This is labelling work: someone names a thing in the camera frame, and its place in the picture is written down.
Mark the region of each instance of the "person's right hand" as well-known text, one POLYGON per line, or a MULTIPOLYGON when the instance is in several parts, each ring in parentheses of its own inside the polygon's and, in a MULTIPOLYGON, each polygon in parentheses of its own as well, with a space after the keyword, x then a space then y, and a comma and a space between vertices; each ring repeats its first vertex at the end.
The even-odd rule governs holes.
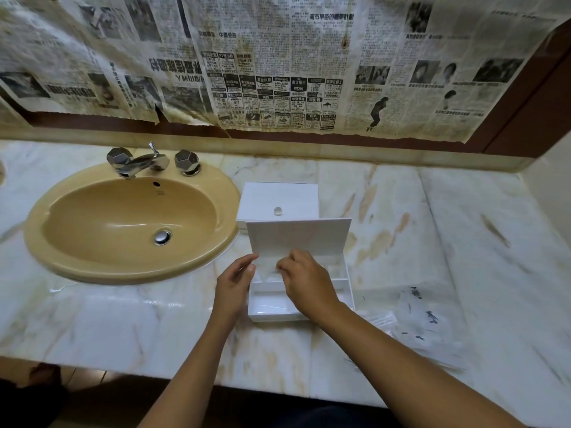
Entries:
POLYGON ((308 251, 294 249, 277 262, 276 269, 282 273, 286 294, 310 320, 319 322, 339 305, 329 273, 308 251))

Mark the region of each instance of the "sink drain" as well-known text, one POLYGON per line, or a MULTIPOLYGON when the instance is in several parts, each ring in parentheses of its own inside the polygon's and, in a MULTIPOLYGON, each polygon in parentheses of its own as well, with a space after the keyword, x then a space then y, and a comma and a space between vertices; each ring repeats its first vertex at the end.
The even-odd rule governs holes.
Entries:
POLYGON ((166 245, 172 239, 172 233, 168 230, 161 230, 155 233, 153 240, 157 246, 166 245))

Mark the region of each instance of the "box lid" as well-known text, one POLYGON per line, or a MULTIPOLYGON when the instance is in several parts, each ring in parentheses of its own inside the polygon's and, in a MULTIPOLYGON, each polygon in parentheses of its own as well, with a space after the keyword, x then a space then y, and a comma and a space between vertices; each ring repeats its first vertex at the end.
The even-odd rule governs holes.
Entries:
POLYGON ((318 185, 247 182, 242 189, 236 221, 284 221, 318 218, 318 185))
POLYGON ((292 249, 315 256, 343 254, 351 218, 248 222, 252 251, 260 258, 287 257, 292 249))

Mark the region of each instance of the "white wall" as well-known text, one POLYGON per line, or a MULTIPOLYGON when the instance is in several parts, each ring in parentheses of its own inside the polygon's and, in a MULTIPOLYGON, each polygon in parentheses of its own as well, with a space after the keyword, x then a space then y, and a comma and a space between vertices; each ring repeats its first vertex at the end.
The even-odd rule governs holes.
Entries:
POLYGON ((545 214, 571 246, 571 131, 522 175, 545 214))

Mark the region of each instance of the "oval sink basin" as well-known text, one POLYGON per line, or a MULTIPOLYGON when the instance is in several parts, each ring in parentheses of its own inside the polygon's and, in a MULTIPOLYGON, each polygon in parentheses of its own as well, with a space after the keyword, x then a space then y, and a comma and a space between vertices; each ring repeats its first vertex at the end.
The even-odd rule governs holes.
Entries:
POLYGON ((109 164, 53 186, 24 226, 32 255, 83 282, 139 284, 202 266, 238 232, 240 193, 222 171, 201 164, 184 177, 172 163, 120 179, 109 164))

